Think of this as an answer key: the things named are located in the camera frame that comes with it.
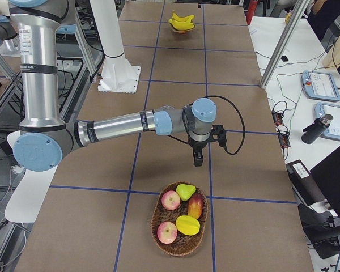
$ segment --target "wicker basket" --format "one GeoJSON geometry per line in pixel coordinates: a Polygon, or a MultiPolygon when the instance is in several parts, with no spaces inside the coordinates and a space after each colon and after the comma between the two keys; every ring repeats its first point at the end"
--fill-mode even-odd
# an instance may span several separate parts
{"type": "Polygon", "coordinates": [[[158,247],[165,251],[166,253],[173,255],[173,256],[184,256],[191,252],[193,252],[201,243],[204,235],[204,229],[205,229],[205,222],[208,215],[208,204],[206,201],[206,197],[204,193],[197,188],[197,193],[203,195],[203,212],[202,215],[198,218],[198,221],[200,222],[200,231],[193,236],[184,235],[180,231],[177,232],[177,237],[174,242],[171,244],[163,244],[160,242],[157,236],[158,227],[161,223],[165,221],[170,221],[175,224],[176,219],[180,215],[187,215],[188,214],[188,201],[181,201],[180,206],[173,210],[169,211],[166,210],[162,203],[161,198],[163,197],[163,194],[170,190],[176,190],[176,187],[179,184],[188,184],[192,185],[187,182],[176,182],[173,184],[168,185],[160,194],[158,202],[156,204],[154,214],[152,215],[151,220],[151,231],[152,231],[152,237],[154,238],[156,244],[158,247]]]}

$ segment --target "screen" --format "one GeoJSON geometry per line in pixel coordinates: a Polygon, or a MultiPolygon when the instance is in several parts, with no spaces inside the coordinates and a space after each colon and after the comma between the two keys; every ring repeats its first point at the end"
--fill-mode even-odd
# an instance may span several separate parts
{"type": "Polygon", "coordinates": [[[340,217],[340,146],[310,172],[331,207],[340,217]]]}
{"type": "Polygon", "coordinates": [[[330,75],[312,73],[310,80],[316,95],[336,97],[330,75]]]}
{"type": "Polygon", "coordinates": [[[340,108],[324,105],[324,112],[334,117],[329,126],[329,133],[340,136],[340,108]]]}

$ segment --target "banana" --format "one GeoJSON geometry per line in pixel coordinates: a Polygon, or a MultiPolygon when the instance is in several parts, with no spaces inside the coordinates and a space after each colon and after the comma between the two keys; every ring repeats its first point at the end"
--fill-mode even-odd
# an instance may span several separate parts
{"type": "Polygon", "coordinates": [[[193,19],[194,19],[194,15],[189,15],[189,16],[186,16],[186,17],[179,17],[175,11],[172,11],[172,16],[171,16],[171,19],[174,19],[175,21],[178,21],[178,22],[193,22],[193,19]]]}
{"type": "Polygon", "coordinates": [[[174,29],[178,31],[187,31],[195,27],[195,25],[191,22],[178,22],[173,19],[170,19],[169,23],[173,26],[174,29]]]}

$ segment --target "white pillar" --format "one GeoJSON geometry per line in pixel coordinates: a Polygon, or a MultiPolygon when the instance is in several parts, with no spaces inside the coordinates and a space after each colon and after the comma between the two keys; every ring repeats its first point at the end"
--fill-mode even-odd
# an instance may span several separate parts
{"type": "Polygon", "coordinates": [[[141,68],[126,59],[114,0],[90,0],[106,54],[99,91],[135,93],[141,68]]]}

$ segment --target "pink apple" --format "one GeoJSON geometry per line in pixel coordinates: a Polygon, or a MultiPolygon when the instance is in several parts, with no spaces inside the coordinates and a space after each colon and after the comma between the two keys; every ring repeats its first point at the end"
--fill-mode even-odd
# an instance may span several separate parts
{"type": "Polygon", "coordinates": [[[180,196],[175,191],[167,191],[161,198],[161,203],[165,209],[169,211],[175,210],[180,205],[180,196]]]}
{"type": "Polygon", "coordinates": [[[174,223],[165,221],[158,227],[158,238],[164,244],[171,244],[177,236],[177,228],[174,223]]]}

